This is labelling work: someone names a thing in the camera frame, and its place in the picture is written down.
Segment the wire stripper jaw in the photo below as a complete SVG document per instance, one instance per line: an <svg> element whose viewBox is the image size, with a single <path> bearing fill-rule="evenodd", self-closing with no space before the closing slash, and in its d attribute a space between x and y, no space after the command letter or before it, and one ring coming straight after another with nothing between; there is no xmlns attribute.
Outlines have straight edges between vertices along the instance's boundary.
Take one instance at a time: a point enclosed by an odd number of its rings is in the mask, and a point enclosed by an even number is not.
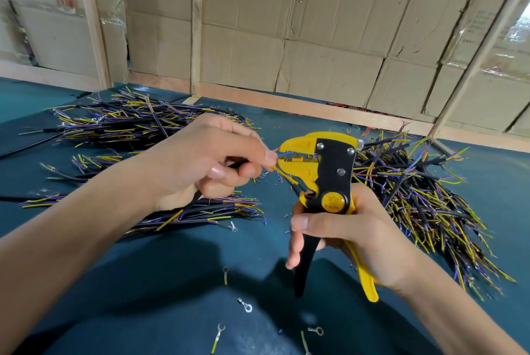
<svg viewBox="0 0 530 355"><path fill-rule="evenodd" d="M286 174L300 178L310 192L300 192L300 202L308 213L329 212L352 214L355 205L351 198L351 173L354 167L358 140L338 132L314 132L284 142L280 152L299 152L310 157L295 156L278 158L278 166ZM296 267L295 296L304 293L309 266L320 238L304 235L304 248L300 253L300 264ZM357 255L354 243L345 241L352 252L361 284L368 299L378 300L374 279L364 268Z"/></svg>

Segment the yellow round logo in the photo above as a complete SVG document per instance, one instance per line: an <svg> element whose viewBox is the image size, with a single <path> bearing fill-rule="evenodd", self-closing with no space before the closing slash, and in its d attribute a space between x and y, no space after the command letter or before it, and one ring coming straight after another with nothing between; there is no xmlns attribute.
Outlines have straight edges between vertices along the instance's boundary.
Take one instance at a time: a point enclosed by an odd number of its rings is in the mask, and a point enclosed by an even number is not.
<svg viewBox="0 0 530 355"><path fill-rule="evenodd" d="M329 192L322 197L322 207L328 213L338 213L345 205L346 200L337 192Z"/></svg>

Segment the forearm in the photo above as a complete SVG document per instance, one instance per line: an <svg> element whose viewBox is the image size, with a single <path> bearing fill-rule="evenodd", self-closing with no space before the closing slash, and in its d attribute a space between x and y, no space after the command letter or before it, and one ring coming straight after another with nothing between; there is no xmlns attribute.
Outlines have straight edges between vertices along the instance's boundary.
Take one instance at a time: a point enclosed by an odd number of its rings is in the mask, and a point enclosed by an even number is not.
<svg viewBox="0 0 530 355"><path fill-rule="evenodd" d="M418 263L421 273L400 294L444 354L526 354L431 258Z"/></svg>
<svg viewBox="0 0 530 355"><path fill-rule="evenodd" d="M0 353L11 353L75 280L151 212L144 193L130 189L131 177L113 168L0 239Z"/></svg>

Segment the yellow handle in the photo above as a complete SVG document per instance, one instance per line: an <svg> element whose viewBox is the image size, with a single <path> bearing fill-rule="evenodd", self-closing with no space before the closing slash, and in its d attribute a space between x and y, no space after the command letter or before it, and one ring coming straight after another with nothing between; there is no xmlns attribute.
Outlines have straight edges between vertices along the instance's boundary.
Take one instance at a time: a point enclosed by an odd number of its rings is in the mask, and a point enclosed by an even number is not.
<svg viewBox="0 0 530 355"><path fill-rule="evenodd" d="M357 248L355 247L355 244L349 240L345 240L344 243L346 244L346 246L348 246L348 249L350 250L351 254L355 259L355 263L357 264L357 270L359 270L359 280L361 281L361 286L365 292L366 297L370 302L377 302L379 300L379 295L377 294L377 291L375 289L374 277L370 274L370 272L363 264L361 257L357 253Z"/></svg>

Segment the black tool body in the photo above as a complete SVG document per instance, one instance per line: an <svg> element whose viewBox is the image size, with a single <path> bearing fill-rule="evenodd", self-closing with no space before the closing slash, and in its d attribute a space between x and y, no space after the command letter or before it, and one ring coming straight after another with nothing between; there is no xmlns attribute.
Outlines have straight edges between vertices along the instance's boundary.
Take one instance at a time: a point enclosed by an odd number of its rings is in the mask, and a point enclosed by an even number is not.
<svg viewBox="0 0 530 355"><path fill-rule="evenodd" d="M326 212L322 198L330 192L339 193L344 198L344 207L335 214L346 214L351 204L351 172L354 167L353 147L337 140L317 139L315 154L319 156L318 178L315 181L319 193L306 195L308 213ZM315 255L320 238L304 234L304 248L300 253L300 264L295 269L295 296L304 294L309 266Z"/></svg>

